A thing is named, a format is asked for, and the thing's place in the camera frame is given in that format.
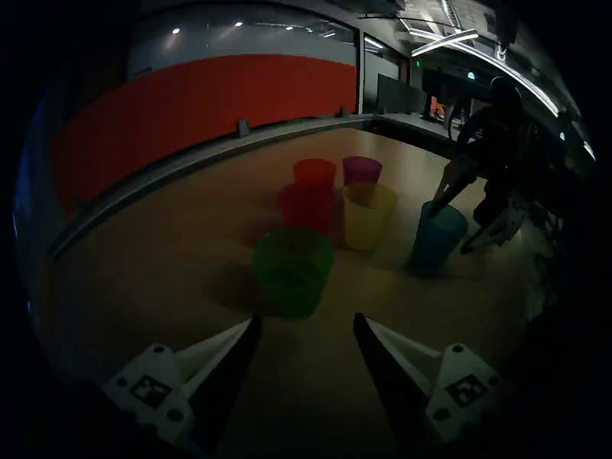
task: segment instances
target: magenta cup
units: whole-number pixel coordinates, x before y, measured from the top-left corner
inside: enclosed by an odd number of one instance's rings
[[[376,159],[366,158],[365,156],[349,156],[342,160],[344,169],[344,186],[354,182],[365,181],[378,183],[380,171],[383,165]]]

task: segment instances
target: stacked cup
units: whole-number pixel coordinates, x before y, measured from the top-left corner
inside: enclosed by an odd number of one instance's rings
[[[314,312],[334,264],[327,238],[334,212],[336,165],[304,159],[293,166],[294,183],[278,193],[285,228],[256,244],[252,267],[278,315]]]
[[[376,159],[351,156],[344,171],[344,238],[354,249],[374,249],[396,208],[397,196],[378,183],[383,165]]]

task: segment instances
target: table surface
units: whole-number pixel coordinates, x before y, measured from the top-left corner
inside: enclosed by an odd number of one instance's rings
[[[180,349],[250,317],[265,300],[250,269],[259,236],[281,226],[276,194],[302,158],[364,155],[383,164],[380,183],[398,194],[374,252],[343,248],[313,316],[266,317],[222,451],[238,444],[392,443],[375,386],[353,337],[353,316],[430,347],[461,341],[493,365],[517,346],[524,319],[521,236],[468,256],[457,251],[439,278],[406,274],[421,205],[448,160],[390,138],[337,129],[268,145],[194,172],[99,225],[50,269],[45,345],[66,374],[101,383],[152,342]],[[477,181],[453,205],[470,223]]]

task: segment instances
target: fluorescent light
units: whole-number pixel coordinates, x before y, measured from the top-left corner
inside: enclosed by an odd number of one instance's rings
[[[593,148],[591,148],[591,146],[586,141],[584,141],[584,149],[588,152],[589,155],[591,155],[591,158],[593,158],[593,161],[597,160],[597,159],[595,159],[595,154],[593,153]]]
[[[375,47],[380,48],[381,50],[384,48],[384,46],[382,46],[378,41],[372,40],[372,38],[365,37],[363,40],[367,41],[369,44],[373,44]]]
[[[408,23],[407,23],[406,21],[404,21],[403,19],[400,19],[399,21],[400,21],[400,22],[402,23],[402,25],[403,25],[403,26],[406,28],[406,30],[407,30],[408,32],[410,32],[410,26],[408,25]]]
[[[415,35],[416,37],[428,38],[429,40],[437,40],[441,38],[441,35],[436,35],[430,32],[420,31],[420,30],[413,29],[413,28],[409,30],[409,33],[411,35]],[[465,43],[451,43],[448,46],[461,50],[464,53],[471,54],[472,56],[479,57],[480,59],[485,60],[486,62],[490,63],[494,67],[500,69],[506,75],[508,75],[509,77],[512,77],[514,80],[521,83],[531,94],[533,94],[541,103],[543,103],[546,106],[546,108],[549,109],[554,116],[556,117],[559,116],[558,107],[553,103],[553,101],[550,100],[550,97],[548,97],[548,95],[546,95],[544,91],[538,88],[531,81],[527,80],[519,72],[508,67],[505,63],[499,62],[497,59],[494,59],[491,56],[487,56],[485,53],[477,49],[474,49],[471,46],[467,46]]]
[[[447,37],[443,37],[438,40],[432,41],[431,43],[427,43],[426,45],[413,50],[411,55],[412,57],[416,57],[419,54],[427,53],[428,51],[434,50],[436,48],[446,46],[451,43],[457,43],[459,41],[471,40],[473,38],[478,38],[478,33],[474,29],[462,31],[458,34],[448,35]]]

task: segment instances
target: teal cup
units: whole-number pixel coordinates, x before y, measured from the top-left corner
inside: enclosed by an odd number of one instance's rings
[[[431,201],[421,207],[415,244],[410,252],[411,271],[435,274],[467,234],[467,220],[459,210],[446,206],[433,218],[429,216]]]

